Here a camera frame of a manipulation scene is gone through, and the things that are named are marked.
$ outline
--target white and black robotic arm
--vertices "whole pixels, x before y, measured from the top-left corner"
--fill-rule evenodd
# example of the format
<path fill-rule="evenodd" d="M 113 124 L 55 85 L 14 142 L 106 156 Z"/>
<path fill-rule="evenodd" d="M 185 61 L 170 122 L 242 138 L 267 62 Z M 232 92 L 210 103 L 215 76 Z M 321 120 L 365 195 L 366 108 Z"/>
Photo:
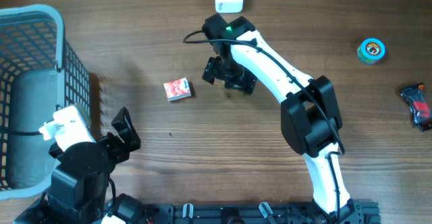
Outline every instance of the white and black robotic arm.
<path fill-rule="evenodd" d="M 213 83 L 215 78 L 224 80 L 225 87 L 239 89 L 248 94 L 252 93 L 256 80 L 260 80 L 281 104 L 283 136 L 293 150 L 306 161 L 313 183 L 315 203 L 327 214 L 328 219 L 337 217 L 335 213 L 338 207 L 341 209 L 339 218 L 343 218 L 344 212 L 349 215 L 349 211 L 343 211 L 347 209 L 351 199 L 344 187 L 338 156 L 330 154 L 337 152 L 339 145 L 330 129 L 331 126 L 326 123 L 317 108 L 320 107 L 325 112 L 325 116 L 336 131 L 341 128 L 342 120 L 331 82 L 324 76 L 314 80 L 290 65 L 243 17 L 227 24 L 219 14 L 216 14 L 206 20 L 202 31 L 208 38 L 208 43 L 213 45 L 216 54 L 220 55 L 217 58 L 210 58 L 203 79 L 210 83 Z M 236 44 L 231 40 L 247 42 L 252 47 Z M 279 65 L 262 53 L 263 51 L 276 59 Z M 303 89 L 293 82 L 293 77 Z M 304 93 L 305 90 L 318 103 L 307 110 L 304 105 L 310 100 Z"/>

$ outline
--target gray basket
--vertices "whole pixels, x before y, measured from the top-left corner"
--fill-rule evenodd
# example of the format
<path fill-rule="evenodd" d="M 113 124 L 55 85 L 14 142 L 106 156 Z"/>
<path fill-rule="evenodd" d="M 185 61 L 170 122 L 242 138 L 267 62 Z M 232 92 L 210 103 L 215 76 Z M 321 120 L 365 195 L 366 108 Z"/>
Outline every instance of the gray basket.
<path fill-rule="evenodd" d="M 56 9 L 0 9 L 0 200 L 43 192 L 59 164 L 48 154 L 54 140 L 6 132 L 37 132 L 58 106 L 81 103 L 90 115 L 89 94 L 88 72 Z"/>

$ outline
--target candy wrapper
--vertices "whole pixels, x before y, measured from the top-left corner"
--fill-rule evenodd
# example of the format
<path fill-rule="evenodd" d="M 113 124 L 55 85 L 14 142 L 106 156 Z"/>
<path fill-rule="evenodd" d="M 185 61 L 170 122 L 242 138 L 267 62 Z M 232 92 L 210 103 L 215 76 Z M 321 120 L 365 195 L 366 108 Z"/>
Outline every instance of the candy wrapper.
<path fill-rule="evenodd" d="M 168 101 L 174 101 L 191 96 L 189 82 L 186 78 L 164 83 Z"/>
<path fill-rule="evenodd" d="M 432 129 L 432 111 L 423 96 L 424 88 L 420 83 L 400 90 L 400 95 L 410 105 L 414 124 L 421 131 Z"/>

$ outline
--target wood grain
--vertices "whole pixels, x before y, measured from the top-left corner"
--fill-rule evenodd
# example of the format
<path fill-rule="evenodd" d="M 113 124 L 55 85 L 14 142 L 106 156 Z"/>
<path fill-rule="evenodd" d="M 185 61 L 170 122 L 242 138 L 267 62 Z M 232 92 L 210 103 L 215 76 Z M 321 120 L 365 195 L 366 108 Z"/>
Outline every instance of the wood grain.
<path fill-rule="evenodd" d="M 203 82 L 211 47 L 182 44 L 215 13 L 214 0 L 0 0 L 32 3 L 63 14 L 67 39 L 98 78 L 94 130 L 113 131 L 120 107 L 131 113 L 142 148 L 114 171 L 118 192 L 177 204 L 311 200 L 306 165 L 281 136 L 271 93 L 261 83 L 246 96 Z M 432 104 L 432 0 L 246 0 L 241 15 L 293 66 L 335 84 L 351 196 L 379 202 L 383 223 L 430 223 L 432 132 L 412 126 L 396 89 L 424 82 Z M 356 58 L 368 37 L 387 46 L 383 63 Z M 183 77 L 196 96 L 168 103 L 162 84 Z M 0 223 L 32 201 L 0 202 Z"/>

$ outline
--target wooden surface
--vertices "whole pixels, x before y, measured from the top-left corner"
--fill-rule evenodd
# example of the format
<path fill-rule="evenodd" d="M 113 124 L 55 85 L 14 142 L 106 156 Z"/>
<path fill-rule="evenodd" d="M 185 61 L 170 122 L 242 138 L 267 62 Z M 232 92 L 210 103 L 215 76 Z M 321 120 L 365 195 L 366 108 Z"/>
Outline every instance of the wooden surface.
<path fill-rule="evenodd" d="M 182 44 L 215 13 L 214 0 L 0 0 L 32 3 L 63 14 L 67 39 L 99 77 L 94 130 L 113 131 L 122 106 L 131 113 L 142 147 L 114 171 L 119 193 L 145 203 L 311 200 L 306 165 L 280 133 L 272 94 L 261 83 L 252 96 L 207 84 L 200 77 L 212 48 Z M 242 15 L 293 66 L 334 83 L 351 197 L 379 202 L 383 223 L 432 222 L 432 131 L 412 126 L 396 92 L 424 82 L 432 105 L 432 0 L 246 0 Z M 379 65 L 356 58 L 368 37 L 387 46 Z M 183 77 L 196 96 L 168 103 L 163 83 Z M 0 223 L 33 201 L 0 202 Z"/>

